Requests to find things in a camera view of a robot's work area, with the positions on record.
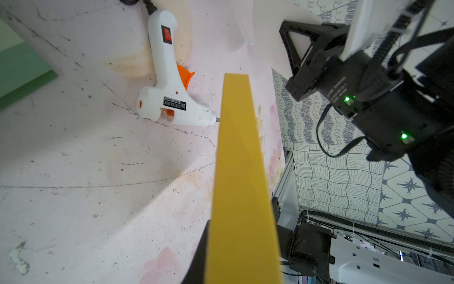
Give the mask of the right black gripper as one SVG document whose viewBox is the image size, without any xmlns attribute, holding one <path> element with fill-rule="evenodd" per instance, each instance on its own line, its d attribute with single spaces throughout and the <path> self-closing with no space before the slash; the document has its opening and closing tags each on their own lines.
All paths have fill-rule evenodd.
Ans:
<svg viewBox="0 0 454 284">
<path fill-rule="evenodd" d="M 286 90 L 300 102 L 318 90 L 328 69 L 338 64 L 351 26 L 325 22 L 321 25 L 283 21 L 279 29 L 286 49 L 292 76 Z M 300 55 L 291 34 L 307 37 L 309 47 Z"/>
</svg>

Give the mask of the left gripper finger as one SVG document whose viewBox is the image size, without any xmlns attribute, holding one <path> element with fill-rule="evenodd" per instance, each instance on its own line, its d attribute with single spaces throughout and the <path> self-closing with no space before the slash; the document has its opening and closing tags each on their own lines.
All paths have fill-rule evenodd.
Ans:
<svg viewBox="0 0 454 284">
<path fill-rule="evenodd" d="M 206 250 L 208 246 L 208 234 L 210 220 L 207 221 L 202 233 L 199 244 L 189 266 L 188 272 L 183 278 L 181 284 L 203 284 L 205 276 Z"/>
</svg>

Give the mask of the yellow-top memo pad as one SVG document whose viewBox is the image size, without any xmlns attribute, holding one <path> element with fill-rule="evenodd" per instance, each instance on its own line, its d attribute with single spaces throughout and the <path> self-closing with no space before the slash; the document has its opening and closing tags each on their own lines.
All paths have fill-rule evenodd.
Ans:
<svg viewBox="0 0 454 284">
<path fill-rule="evenodd" d="M 280 249 L 247 75 L 227 73 L 204 282 L 280 284 Z"/>
</svg>

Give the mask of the green memo pad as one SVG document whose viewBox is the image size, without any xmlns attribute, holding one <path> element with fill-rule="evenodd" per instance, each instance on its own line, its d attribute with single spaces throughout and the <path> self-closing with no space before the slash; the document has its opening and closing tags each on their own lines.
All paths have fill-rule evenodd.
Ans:
<svg viewBox="0 0 454 284">
<path fill-rule="evenodd" d="M 56 78 L 47 61 L 1 21 L 1 110 Z"/>
</svg>

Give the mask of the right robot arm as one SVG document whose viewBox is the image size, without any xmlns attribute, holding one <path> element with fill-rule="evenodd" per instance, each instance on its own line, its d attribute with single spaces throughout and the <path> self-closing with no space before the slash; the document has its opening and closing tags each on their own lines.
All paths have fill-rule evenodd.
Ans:
<svg viewBox="0 0 454 284">
<path fill-rule="evenodd" d="M 325 150 L 339 151 L 359 131 L 335 111 L 317 130 L 327 100 L 316 93 L 296 102 L 284 87 L 289 72 L 279 60 L 273 67 L 282 140 L 293 152 L 300 208 L 453 250 L 454 221 L 429 198 L 409 158 L 367 162 L 365 143 L 338 159 L 325 156 Z"/>
</svg>

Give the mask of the white orange glue gun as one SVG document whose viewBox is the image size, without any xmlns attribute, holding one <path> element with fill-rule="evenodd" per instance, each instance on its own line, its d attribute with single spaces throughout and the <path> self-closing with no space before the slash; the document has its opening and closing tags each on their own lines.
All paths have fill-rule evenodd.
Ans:
<svg viewBox="0 0 454 284">
<path fill-rule="evenodd" d="M 171 124 L 207 127 L 219 122 L 209 106 L 195 101 L 184 86 L 176 63 L 174 32 L 177 20 L 168 10 L 157 9 L 148 18 L 148 38 L 156 73 L 156 86 L 139 92 L 137 111 L 140 117 L 158 121 L 164 117 Z"/>
</svg>

